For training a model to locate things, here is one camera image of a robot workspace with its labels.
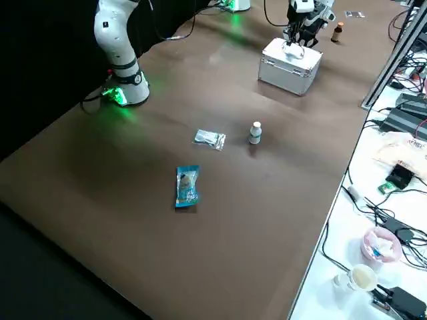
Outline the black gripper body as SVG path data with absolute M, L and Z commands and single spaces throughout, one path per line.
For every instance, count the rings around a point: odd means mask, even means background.
M 320 15 L 306 15 L 304 18 L 304 30 L 309 33 L 318 33 L 323 25 Z
M 287 18 L 290 29 L 298 29 L 305 16 L 305 13 L 298 13 L 294 8 L 289 8 L 287 12 Z

